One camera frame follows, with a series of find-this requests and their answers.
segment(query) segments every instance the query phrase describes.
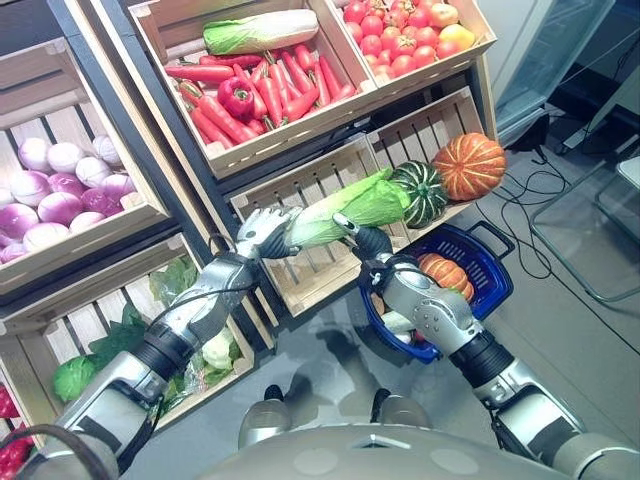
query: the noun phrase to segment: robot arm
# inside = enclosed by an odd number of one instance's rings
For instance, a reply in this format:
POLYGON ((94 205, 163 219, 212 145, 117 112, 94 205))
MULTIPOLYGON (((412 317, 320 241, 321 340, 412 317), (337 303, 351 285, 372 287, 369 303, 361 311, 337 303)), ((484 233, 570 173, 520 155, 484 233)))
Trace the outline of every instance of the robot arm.
POLYGON ((393 255, 381 230, 358 228, 340 215, 334 220, 355 237, 354 253, 363 261, 360 283, 460 369, 491 412, 492 428, 506 450, 573 478, 622 480, 637 475, 640 453, 586 433, 566 404, 473 317, 462 295, 440 288, 412 257, 393 255))

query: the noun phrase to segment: basket handle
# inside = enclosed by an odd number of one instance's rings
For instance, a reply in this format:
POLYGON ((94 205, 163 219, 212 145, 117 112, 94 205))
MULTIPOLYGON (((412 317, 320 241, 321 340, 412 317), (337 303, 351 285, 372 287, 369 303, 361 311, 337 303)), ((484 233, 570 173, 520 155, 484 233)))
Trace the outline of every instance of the basket handle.
POLYGON ((483 227, 485 230, 488 230, 489 232, 491 232, 507 248, 507 250, 505 252, 503 252, 501 255, 496 255, 496 258, 498 260, 502 260, 504 257, 506 257, 507 255, 509 255, 511 252, 513 252, 515 250, 516 246, 509 239, 509 237, 507 237, 503 232, 501 232, 495 225, 492 225, 489 222, 486 222, 484 220, 480 220, 473 227, 468 228, 466 233, 471 233, 472 231, 474 231, 478 227, 483 227))

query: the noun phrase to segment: striped squash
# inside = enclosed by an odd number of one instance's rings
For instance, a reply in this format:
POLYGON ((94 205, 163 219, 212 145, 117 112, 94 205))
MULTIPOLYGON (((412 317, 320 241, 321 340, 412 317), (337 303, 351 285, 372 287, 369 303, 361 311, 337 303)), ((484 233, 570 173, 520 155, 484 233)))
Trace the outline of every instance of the striped squash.
POLYGON ((433 165, 452 200, 480 198, 497 187, 507 168, 502 147, 481 133, 467 133, 441 149, 433 165))
POLYGON ((447 192, 440 175, 431 165, 409 161, 398 166, 389 181, 400 186, 411 200, 404 211, 409 228, 424 228, 444 212, 447 192))

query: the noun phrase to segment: green squash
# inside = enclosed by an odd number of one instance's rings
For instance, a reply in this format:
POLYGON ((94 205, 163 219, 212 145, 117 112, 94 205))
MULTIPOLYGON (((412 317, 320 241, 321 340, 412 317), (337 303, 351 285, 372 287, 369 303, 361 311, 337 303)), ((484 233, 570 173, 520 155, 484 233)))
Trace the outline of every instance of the green squash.
POLYGON ((411 204, 404 211, 404 221, 409 228, 424 228, 444 212, 447 192, 437 170, 415 160, 399 165, 389 181, 400 186, 411 204))

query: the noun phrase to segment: plastic basket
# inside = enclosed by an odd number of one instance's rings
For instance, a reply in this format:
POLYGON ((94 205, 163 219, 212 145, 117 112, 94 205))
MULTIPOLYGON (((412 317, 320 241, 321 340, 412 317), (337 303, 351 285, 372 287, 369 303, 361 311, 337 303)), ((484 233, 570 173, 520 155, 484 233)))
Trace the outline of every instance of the plastic basket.
MULTIPOLYGON (((515 249, 511 240, 493 225, 480 221, 468 230, 442 224, 426 234, 416 243, 409 245, 401 253, 419 257, 425 253, 438 253, 455 261, 467 273, 475 294, 470 307, 478 320, 484 320, 513 292, 513 282, 502 265, 502 259, 515 249), (471 235, 478 227, 483 227, 495 235, 506 247, 506 251, 496 255, 484 243, 471 235)), ((440 355, 438 349, 428 342, 409 345, 389 331, 376 311, 371 292, 360 287, 360 293, 367 309, 367 316, 374 330, 394 348, 430 363, 440 355)))

